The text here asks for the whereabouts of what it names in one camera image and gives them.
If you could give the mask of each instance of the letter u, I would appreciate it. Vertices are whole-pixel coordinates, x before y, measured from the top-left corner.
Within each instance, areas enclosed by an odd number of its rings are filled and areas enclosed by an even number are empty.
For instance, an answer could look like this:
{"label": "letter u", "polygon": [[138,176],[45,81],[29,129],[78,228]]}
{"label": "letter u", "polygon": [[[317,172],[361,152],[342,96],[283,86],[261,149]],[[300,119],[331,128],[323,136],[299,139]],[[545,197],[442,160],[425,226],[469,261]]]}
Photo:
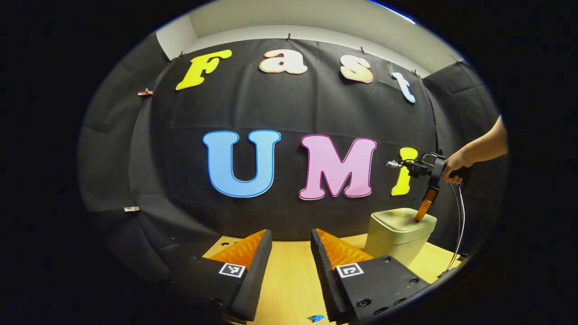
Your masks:
{"label": "letter u", "polygon": [[231,131],[216,131],[205,134],[203,143],[207,146],[209,177],[217,191],[231,197],[255,197],[266,192],[273,184],[275,168],[275,143],[281,140],[281,133],[258,130],[249,133],[249,141],[255,143],[257,173],[255,178],[242,181],[233,174],[233,145],[239,135]]}

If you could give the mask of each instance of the hand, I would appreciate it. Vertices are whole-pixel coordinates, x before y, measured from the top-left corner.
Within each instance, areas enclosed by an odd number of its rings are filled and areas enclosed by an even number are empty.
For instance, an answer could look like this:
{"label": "hand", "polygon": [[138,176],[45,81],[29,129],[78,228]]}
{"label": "hand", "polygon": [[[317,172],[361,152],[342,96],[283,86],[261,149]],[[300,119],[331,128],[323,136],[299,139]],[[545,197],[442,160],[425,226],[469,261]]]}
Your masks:
{"label": "hand", "polygon": [[452,154],[447,160],[446,169],[443,171],[442,177],[443,180],[450,183],[456,184],[463,184],[463,178],[455,175],[454,177],[450,178],[450,173],[456,171],[462,167],[471,167],[473,162],[469,161],[465,155],[464,150],[459,149],[456,153]]}

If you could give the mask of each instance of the human arm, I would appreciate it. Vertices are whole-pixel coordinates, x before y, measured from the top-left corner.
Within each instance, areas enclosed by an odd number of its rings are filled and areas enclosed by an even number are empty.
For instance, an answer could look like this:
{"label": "human arm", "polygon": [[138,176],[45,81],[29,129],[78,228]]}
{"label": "human arm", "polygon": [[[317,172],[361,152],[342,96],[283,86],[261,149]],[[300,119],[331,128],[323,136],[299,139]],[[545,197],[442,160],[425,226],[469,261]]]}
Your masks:
{"label": "human arm", "polygon": [[447,159],[447,166],[442,176],[450,183],[461,184],[464,180],[459,176],[449,177],[450,173],[462,167],[471,167],[479,161],[492,160],[507,153],[507,132],[498,118],[488,133],[463,146]]}

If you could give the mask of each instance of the cable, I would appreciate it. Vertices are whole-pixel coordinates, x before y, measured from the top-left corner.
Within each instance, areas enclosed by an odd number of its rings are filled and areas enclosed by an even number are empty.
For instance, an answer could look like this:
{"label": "cable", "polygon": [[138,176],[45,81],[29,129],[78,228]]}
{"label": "cable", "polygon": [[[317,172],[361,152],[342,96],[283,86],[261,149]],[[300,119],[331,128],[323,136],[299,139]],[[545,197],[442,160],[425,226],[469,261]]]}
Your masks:
{"label": "cable", "polygon": [[460,194],[460,203],[461,203],[461,208],[462,208],[461,209],[462,210],[462,219],[461,219],[461,230],[459,232],[458,246],[455,249],[454,257],[452,258],[450,266],[452,264],[454,264],[455,259],[457,257],[458,250],[460,249],[460,245],[462,244],[462,238],[464,237],[464,228],[465,228],[465,224],[466,224],[466,210],[464,207],[464,198],[462,196],[462,188],[459,185],[457,185],[457,187],[458,187],[458,192]]}
{"label": "cable", "polygon": [[444,275],[450,269],[451,265],[454,264],[454,262],[455,262],[455,258],[458,254],[458,249],[460,249],[461,235],[462,235],[462,229],[463,229],[462,219],[461,219],[461,209],[460,209],[461,206],[460,206],[460,202],[458,202],[458,195],[455,193],[454,187],[451,185],[451,183],[448,183],[448,185],[450,186],[451,191],[454,193],[455,203],[458,206],[458,239],[457,239],[457,243],[455,244],[455,251],[454,251],[453,256],[451,257],[450,264],[447,266],[446,270],[443,271],[440,276]]}
{"label": "cable", "polygon": [[423,159],[424,159],[424,156],[425,156],[426,154],[435,156],[436,158],[439,157],[439,155],[438,155],[437,153],[435,153],[435,152],[426,152],[426,153],[421,154],[420,160],[423,160]]}

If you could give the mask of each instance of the orange soft pad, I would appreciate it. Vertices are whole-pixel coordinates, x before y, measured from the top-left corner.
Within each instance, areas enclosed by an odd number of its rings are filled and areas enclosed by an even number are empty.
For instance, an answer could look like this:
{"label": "orange soft pad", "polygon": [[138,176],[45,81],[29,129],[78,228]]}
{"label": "orange soft pad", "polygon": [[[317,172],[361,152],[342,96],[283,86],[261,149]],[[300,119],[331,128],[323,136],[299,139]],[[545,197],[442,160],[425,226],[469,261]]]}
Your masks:
{"label": "orange soft pad", "polygon": [[255,252],[257,251],[257,246],[259,246],[261,238],[263,238],[263,235],[265,234],[265,230],[266,229],[263,229],[249,237],[239,240],[233,245],[209,257],[209,259],[224,263],[245,265],[245,267],[249,269],[251,262],[253,262]]}
{"label": "orange soft pad", "polygon": [[321,243],[325,247],[329,262],[331,262],[331,269],[339,265],[346,265],[351,263],[359,263],[373,259],[373,256],[365,253],[361,249],[344,242],[343,240],[323,231],[316,229]]}

